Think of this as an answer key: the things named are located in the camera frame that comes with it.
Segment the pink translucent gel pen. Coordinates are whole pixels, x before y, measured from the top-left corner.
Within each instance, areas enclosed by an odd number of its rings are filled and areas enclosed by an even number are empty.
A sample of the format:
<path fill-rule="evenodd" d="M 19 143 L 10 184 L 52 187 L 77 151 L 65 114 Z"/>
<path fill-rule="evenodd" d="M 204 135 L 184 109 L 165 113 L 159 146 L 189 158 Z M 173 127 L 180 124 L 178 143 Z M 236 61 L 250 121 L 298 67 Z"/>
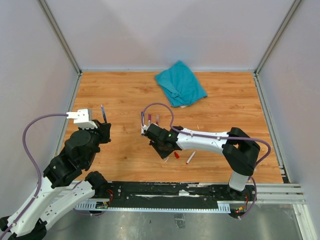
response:
<path fill-rule="evenodd" d="M 157 114 L 156 115 L 156 124 L 159 125 L 159 123 L 160 123 L 160 115 Z"/>

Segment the dark blue thin pen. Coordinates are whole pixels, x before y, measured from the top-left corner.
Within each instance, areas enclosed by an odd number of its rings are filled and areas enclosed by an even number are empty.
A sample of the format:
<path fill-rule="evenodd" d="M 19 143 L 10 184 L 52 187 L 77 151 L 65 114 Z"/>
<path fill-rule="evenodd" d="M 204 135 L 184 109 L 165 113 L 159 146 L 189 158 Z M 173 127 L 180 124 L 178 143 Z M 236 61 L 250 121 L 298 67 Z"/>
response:
<path fill-rule="evenodd" d="M 102 104 L 100 105 L 100 108 L 101 108 L 101 112 L 102 112 L 102 117 L 103 117 L 104 123 L 108 123 L 106 112 L 105 112 L 105 108 L 104 108 L 104 106 Z"/>

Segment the purple white marker pen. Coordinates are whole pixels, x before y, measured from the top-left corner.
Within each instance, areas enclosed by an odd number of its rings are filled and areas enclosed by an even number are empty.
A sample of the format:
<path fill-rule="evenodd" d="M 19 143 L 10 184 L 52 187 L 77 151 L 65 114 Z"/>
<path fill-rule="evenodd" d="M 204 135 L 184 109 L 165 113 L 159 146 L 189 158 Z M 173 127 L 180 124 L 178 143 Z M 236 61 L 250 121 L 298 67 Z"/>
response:
<path fill-rule="evenodd" d="M 150 126 L 152 123 L 152 115 L 148 114 L 148 126 Z"/>

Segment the blue white marker pen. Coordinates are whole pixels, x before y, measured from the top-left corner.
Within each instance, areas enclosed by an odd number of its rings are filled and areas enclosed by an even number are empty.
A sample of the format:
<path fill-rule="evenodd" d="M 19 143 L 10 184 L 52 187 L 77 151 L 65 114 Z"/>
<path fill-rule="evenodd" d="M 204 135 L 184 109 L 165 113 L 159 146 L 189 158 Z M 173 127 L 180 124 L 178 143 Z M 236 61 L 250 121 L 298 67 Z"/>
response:
<path fill-rule="evenodd" d="M 143 111 L 141 111 L 141 113 L 140 113 L 140 118 L 141 118 L 141 126 L 145 125 L 145 117 L 144 117 Z"/>

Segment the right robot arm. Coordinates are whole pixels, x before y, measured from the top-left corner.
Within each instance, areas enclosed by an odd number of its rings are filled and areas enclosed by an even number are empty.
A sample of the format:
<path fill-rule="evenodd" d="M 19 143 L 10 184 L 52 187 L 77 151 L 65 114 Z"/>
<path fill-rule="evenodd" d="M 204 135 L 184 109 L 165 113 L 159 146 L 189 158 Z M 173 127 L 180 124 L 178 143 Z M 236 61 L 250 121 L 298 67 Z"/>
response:
<path fill-rule="evenodd" d="M 201 132 L 178 126 L 166 130 L 154 123 L 144 125 L 142 129 L 162 159 L 183 150 L 202 150 L 224 156 L 232 169 L 227 196 L 238 200 L 244 195 L 246 183 L 256 167 L 260 146 L 241 129 L 233 127 L 225 132 Z"/>

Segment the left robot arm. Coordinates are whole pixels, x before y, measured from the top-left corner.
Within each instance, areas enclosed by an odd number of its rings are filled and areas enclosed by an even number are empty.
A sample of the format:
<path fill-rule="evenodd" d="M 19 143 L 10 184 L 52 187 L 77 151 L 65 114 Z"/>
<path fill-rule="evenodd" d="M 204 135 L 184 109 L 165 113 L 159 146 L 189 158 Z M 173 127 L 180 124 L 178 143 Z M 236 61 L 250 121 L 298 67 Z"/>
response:
<path fill-rule="evenodd" d="M 0 219 L 0 229 L 11 240 L 42 240 L 49 229 L 76 205 L 107 193 L 107 180 L 98 171 L 90 172 L 66 195 L 58 198 L 82 171 L 88 171 L 100 145 L 110 139 L 110 123 L 93 120 L 95 127 L 75 131 L 59 155 L 43 171 L 41 186 L 11 216 Z"/>

